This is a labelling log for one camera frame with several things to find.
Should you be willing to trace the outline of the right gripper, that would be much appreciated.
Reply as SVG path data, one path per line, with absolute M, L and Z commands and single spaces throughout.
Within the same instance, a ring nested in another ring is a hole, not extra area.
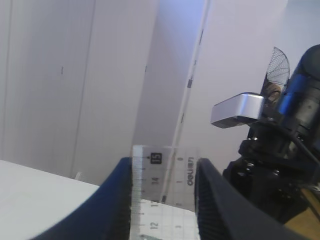
M 256 122 L 238 152 L 223 177 L 251 204 L 280 223 L 311 207 L 302 190 L 320 181 L 320 161 L 297 134 Z

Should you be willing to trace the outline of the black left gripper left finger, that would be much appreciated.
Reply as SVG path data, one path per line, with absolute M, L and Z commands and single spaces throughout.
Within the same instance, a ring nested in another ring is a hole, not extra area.
M 34 239 L 128 240 L 131 204 L 132 159 L 124 157 L 84 203 Z

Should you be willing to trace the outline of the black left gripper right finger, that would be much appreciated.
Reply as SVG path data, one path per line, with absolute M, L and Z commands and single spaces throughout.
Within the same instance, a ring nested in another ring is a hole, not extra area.
M 202 240 L 304 239 L 247 201 L 207 158 L 196 164 L 194 202 Z

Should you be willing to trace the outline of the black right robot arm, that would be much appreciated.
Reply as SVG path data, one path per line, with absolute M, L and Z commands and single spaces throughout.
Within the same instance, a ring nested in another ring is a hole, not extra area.
M 285 224 L 311 206 L 302 190 L 320 182 L 319 45 L 302 55 L 238 152 L 223 176 L 255 207 Z

